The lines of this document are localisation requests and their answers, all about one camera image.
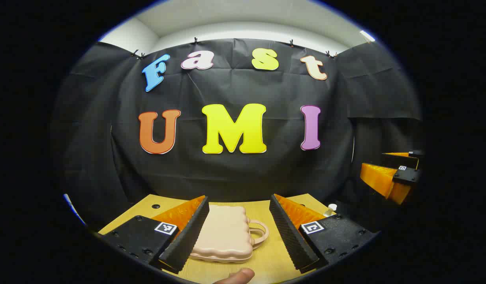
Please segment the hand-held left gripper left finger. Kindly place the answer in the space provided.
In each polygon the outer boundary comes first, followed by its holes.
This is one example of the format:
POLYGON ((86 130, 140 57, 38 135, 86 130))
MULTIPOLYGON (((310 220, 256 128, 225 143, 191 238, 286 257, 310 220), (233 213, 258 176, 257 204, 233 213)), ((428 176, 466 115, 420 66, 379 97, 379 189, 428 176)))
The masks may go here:
POLYGON ((199 196, 153 218, 135 215, 100 239, 140 263, 177 274, 209 212, 207 196, 199 196))

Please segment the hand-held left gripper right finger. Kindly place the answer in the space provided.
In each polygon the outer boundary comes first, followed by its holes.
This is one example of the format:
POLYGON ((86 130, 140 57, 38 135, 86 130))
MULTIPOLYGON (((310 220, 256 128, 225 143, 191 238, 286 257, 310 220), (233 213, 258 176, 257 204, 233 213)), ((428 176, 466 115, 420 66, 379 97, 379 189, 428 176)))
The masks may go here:
POLYGON ((331 267, 378 237, 343 214, 326 217, 273 194, 269 210, 286 250, 301 273, 331 267))

